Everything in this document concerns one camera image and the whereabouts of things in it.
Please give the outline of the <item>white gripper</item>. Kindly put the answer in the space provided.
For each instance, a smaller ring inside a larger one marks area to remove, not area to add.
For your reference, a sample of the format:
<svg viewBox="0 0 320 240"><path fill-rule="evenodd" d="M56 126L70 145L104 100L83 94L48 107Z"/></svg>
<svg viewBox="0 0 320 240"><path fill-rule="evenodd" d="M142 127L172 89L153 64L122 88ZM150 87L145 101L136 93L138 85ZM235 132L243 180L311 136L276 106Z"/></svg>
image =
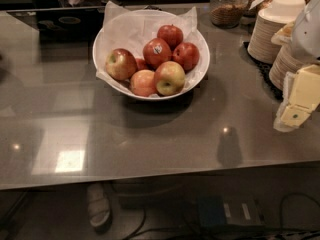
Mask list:
<svg viewBox="0 0 320 240"><path fill-rule="evenodd" d="M305 63L320 63L320 0L310 0L294 22L289 22L271 38L276 45L291 41L292 54ZM309 65L288 72L283 83L279 122L299 128L320 105L320 66Z"/></svg>

